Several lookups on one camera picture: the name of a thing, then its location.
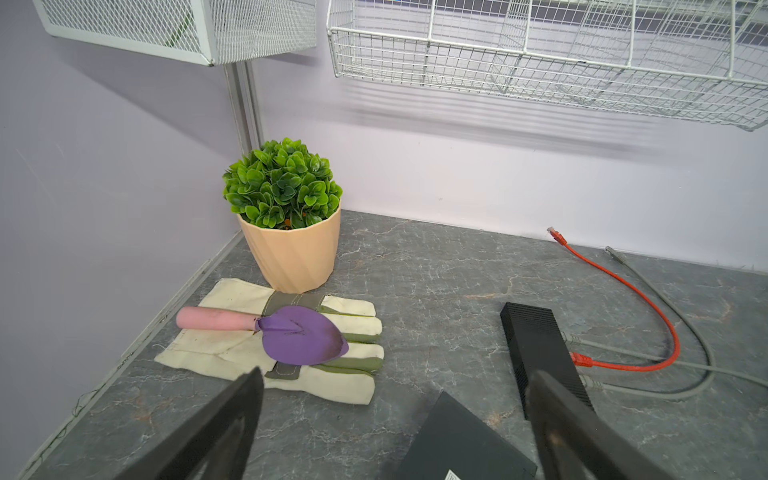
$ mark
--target gray marble countertop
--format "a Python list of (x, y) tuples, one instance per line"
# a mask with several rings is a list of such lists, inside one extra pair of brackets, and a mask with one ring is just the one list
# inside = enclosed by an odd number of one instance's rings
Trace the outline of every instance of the gray marble countertop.
[[(578, 249), (639, 284), (601, 250)], [(768, 276), (631, 258), (696, 321), (718, 365), (768, 378)], [(242, 241), (187, 304), (196, 305), (224, 277), (266, 285)], [(584, 339), (656, 355), (669, 348), (663, 323), (624, 286), (556, 243), (500, 233), (344, 211), (336, 270), (318, 291), (376, 305), (386, 352), (376, 393), (370, 405), (350, 406), (267, 390), (245, 478), (391, 478), (441, 390), (538, 461), (499, 320), (505, 301), (551, 308), (563, 330)], [(680, 358), (703, 362), (685, 325), (671, 312), (670, 318), (683, 344)], [(168, 323), (157, 334), (32, 478), (113, 478), (227, 385), (153, 361), (178, 331)], [(679, 366), (589, 373), (659, 390), (700, 378)], [(610, 427), (678, 478), (768, 475), (763, 387), (719, 375), (682, 402), (590, 396)]]

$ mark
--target black router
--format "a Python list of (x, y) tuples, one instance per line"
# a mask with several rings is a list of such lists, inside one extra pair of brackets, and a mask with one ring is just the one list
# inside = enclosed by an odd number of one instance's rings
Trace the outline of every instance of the black router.
[(571, 360), (571, 354), (565, 346), (552, 310), (507, 302), (502, 309), (502, 325), (526, 420), (528, 412), (525, 405), (525, 389), (528, 387), (528, 379), (536, 370), (544, 370), (552, 375), (594, 411), (587, 391), (578, 378), (576, 365)]

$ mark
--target red ethernet cable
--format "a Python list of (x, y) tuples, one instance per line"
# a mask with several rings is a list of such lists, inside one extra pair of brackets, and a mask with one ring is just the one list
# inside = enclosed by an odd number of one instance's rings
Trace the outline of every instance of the red ethernet cable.
[(600, 366), (604, 369), (614, 369), (614, 370), (625, 370), (627, 372), (655, 372), (657, 370), (665, 369), (668, 366), (672, 365), (675, 360), (677, 360), (677, 357), (680, 356), (680, 339), (677, 338), (677, 331), (674, 329), (674, 325), (672, 325), (672, 322), (667, 318), (666, 315), (664, 315), (664, 312), (659, 309), (659, 307), (650, 301), (650, 299), (645, 296), (644, 293), (642, 293), (640, 290), (637, 289), (635, 285), (632, 285), (631, 283), (627, 282), (620, 276), (618, 276), (616, 273), (611, 272), (609, 269), (604, 268), (600, 265), (597, 265), (595, 262), (583, 257), (579, 252), (571, 248), (570, 245), (568, 245), (568, 242), (565, 241), (565, 238), (560, 235), (558, 231), (556, 231), (554, 228), (549, 227), (547, 229), (550, 235), (552, 235), (552, 238), (554, 238), (560, 245), (567, 248), (569, 252), (573, 253), (576, 257), (582, 259), (583, 261), (589, 263), (594, 268), (600, 270), (601, 272), (607, 273), (608, 275), (612, 276), (616, 280), (622, 282), (624, 285), (628, 286), (632, 289), (633, 292), (635, 292), (637, 295), (640, 296), (643, 300), (645, 300), (648, 305), (653, 308), (656, 313), (659, 314), (661, 319), (664, 321), (664, 323), (667, 324), (667, 328), (669, 328), (670, 333), (672, 334), (672, 340), (674, 342), (674, 349), (672, 351), (672, 355), (669, 356), (666, 360), (663, 362), (655, 363), (653, 365), (649, 366), (634, 366), (634, 365), (622, 365), (620, 363), (609, 363), (609, 362), (599, 362), (597, 360), (593, 360), (592, 358), (581, 355), (580, 353), (572, 353), (571, 358), (573, 359), (574, 363), (578, 366)]

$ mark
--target peach plant pot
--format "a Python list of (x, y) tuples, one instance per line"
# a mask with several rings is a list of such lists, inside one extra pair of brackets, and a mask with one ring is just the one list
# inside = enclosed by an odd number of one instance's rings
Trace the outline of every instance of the peach plant pot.
[(333, 272), (341, 207), (322, 222), (295, 230), (260, 228), (237, 218), (261, 273), (275, 290), (304, 293), (323, 285)]

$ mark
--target wire basket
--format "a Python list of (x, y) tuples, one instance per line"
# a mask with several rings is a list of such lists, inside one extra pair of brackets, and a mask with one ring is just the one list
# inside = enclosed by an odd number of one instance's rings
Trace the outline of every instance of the wire basket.
[(768, 123), (764, 0), (330, 0), (336, 76)]
[(34, 0), (56, 37), (219, 65), (316, 45), (315, 0)]

